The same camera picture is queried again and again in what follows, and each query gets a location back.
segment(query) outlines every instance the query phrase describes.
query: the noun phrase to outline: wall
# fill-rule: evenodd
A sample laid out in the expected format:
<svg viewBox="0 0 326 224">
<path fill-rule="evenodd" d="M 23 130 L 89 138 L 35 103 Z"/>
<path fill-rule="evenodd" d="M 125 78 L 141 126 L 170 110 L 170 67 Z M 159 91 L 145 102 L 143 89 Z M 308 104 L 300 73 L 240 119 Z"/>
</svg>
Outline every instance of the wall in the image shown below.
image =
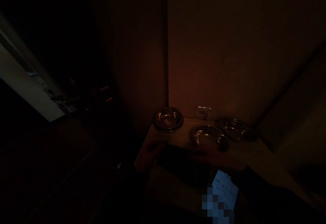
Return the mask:
<svg viewBox="0 0 326 224">
<path fill-rule="evenodd" d="M 162 0 L 88 1 L 107 51 L 113 85 L 136 134 L 146 135 L 154 111 L 167 105 L 165 3 Z"/>
<path fill-rule="evenodd" d="M 326 167 L 325 61 L 324 45 L 257 126 L 264 141 L 290 172 L 307 166 Z"/>
<path fill-rule="evenodd" d="M 168 0 L 169 105 L 252 123 L 326 37 L 325 0 Z"/>
</svg>

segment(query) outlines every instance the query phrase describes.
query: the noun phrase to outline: smartphone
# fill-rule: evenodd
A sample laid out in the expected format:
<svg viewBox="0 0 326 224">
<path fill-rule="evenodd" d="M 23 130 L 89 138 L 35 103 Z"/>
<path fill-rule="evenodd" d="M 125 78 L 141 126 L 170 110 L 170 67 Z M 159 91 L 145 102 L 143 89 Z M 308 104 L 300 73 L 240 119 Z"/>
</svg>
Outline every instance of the smartphone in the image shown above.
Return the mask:
<svg viewBox="0 0 326 224">
<path fill-rule="evenodd" d="M 212 182 L 213 195 L 218 195 L 218 201 L 224 202 L 228 206 L 224 209 L 231 209 L 234 211 L 237 200 L 239 188 L 231 181 L 231 178 L 225 172 L 218 170 Z"/>
</svg>

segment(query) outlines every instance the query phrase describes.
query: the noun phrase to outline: person's hand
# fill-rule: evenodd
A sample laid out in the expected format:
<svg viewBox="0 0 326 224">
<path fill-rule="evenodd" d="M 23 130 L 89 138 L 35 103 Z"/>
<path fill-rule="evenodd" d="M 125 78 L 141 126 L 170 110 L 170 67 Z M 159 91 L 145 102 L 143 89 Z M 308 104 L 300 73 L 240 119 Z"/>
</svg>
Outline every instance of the person's hand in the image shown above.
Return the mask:
<svg viewBox="0 0 326 224">
<path fill-rule="evenodd" d="M 246 165 L 235 157 L 218 151 L 217 148 L 207 145 L 199 145 L 196 148 L 196 154 L 190 157 L 200 163 L 216 166 L 222 171 L 233 175 L 246 168 Z"/>
<path fill-rule="evenodd" d="M 134 163 L 135 169 L 140 173 L 148 172 L 166 144 L 167 141 L 145 142 Z"/>
</svg>

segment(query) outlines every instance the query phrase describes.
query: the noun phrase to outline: dark floor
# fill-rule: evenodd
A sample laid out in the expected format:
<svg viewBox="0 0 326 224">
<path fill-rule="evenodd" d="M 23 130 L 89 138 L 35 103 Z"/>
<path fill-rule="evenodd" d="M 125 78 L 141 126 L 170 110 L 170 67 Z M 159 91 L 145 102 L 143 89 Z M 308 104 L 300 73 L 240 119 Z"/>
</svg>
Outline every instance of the dark floor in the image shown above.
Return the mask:
<svg viewBox="0 0 326 224">
<path fill-rule="evenodd" d="M 0 223 L 90 223 L 119 178 L 107 148 L 66 118 L 1 149 Z"/>
</svg>

